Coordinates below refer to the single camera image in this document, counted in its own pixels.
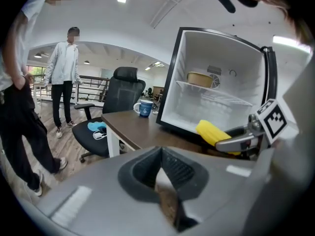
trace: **person in white t-shirt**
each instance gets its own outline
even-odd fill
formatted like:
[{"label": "person in white t-shirt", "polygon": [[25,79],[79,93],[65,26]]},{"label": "person in white t-shirt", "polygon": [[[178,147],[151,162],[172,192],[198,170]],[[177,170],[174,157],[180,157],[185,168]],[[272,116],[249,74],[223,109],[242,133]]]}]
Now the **person in white t-shirt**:
[{"label": "person in white t-shirt", "polygon": [[71,27],[68,30],[67,41],[56,45],[46,69],[44,85],[52,83],[51,95],[53,99],[54,122],[57,127],[56,136],[60,138],[62,126],[59,117],[59,105],[61,94],[63,95],[64,116],[67,127],[74,127],[76,124],[71,120],[70,100],[74,82],[82,84],[78,73],[78,48],[74,44],[75,39],[80,36],[80,30],[77,27]]},{"label": "person in white t-shirt", "polygon": [[61,0],[28,0],[13,22],[0,50],[0,136],[5,155],[14,172],[36,195],[42,194],[42,172],[34,173],[28,161],[22,135],[28,140],[33,154],[50,173],[67,166],[66,158],[51,154],[47,129],[35,113],[26,70],[28,42],[36,19],[45,2]]}]

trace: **brown table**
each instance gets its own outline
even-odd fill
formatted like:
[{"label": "brown table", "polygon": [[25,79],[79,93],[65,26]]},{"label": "brown table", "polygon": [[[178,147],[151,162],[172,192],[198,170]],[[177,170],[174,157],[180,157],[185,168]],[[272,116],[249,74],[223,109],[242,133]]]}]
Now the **brown table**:
[{"label": "brown table", "polygon": [[191,143],[157,124],[157,115],[152,113],[148,118],[143,118],[131,110],[103,114],[102,119],[107,125],[110,157],[119,155],[119,140],[122,140],[131,150],[151,146],[173,146],[202,152],[200,145]]}]

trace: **white t-shirt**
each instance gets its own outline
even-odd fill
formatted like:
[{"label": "white t-shirt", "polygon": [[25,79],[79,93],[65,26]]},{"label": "white t-shirt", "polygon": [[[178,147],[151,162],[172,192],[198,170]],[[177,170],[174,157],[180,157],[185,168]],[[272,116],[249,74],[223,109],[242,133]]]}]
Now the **white t-shirt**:
[{"label": "white t-shirt", "polygon": [[[21,11],[26,16],[28,22],[22,24],[17,32],[16,39],[16,62],[17,66],[22,73],[22,66],[26,65],[29,55],[29,41],[31,38],[32,30],[34,28],[36,19],[45,3],[45,0],[28,0]],[[0,52],[0,91],[8,88],[13,84],[11,77],[5,72],[5,67],[2,58],[2,51]]]},{"label": "white t-shirt", "polygon": [[63,81],[72,81],[71,72],[74,63],[74,45],[68,44],[65,52],[65,63],[63,67]]}]

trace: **chair seat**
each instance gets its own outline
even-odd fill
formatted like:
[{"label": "chair seat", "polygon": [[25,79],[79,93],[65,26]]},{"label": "chair seat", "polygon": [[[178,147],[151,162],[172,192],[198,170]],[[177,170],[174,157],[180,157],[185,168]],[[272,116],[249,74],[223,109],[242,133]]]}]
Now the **chair seat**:
[{"label": "chair seat", "polygon": [[93,118],[91,120],[86,120],[84,122],[79,123],[78,125],[72,128],[73,135],[75,139],[85,148],[87,151],[103,156],[108,157],[108,146],[107,146],[107,138],[103,138],[100,140],[95,140],[93,138],[93,131],[88,129],[89,122],[102,121],[101,117]]}]

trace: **sneaker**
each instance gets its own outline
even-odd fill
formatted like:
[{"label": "sneaker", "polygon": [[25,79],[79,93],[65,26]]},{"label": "sneaker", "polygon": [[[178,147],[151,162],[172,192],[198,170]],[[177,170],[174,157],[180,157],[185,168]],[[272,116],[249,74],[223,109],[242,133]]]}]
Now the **sneaker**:
[{"label": "sneaker", "polygon": [[61,136],[63,136],[63,130],[61,129],[61,127],[58,127],[56,137],[61,138]]},{"label": "sneaker", "polygon": [[70,121],[70,122],[66,123],[65,125],[69,128],[73,128],[76,124],[73,121]]},{"label": "sneaker", "polygon": [[36,172],[36,174],[39,176],[39,188],[37,190],[33,190],[36,196],[41,196],[43,194],[43,189],[41,187],[41,183],[44,179],[44,174],[41,171]]},{"label": "sneaker", "polygon": [[63,170],[68,164],[68,160],[65,157],[60,158],[59,171]]}]

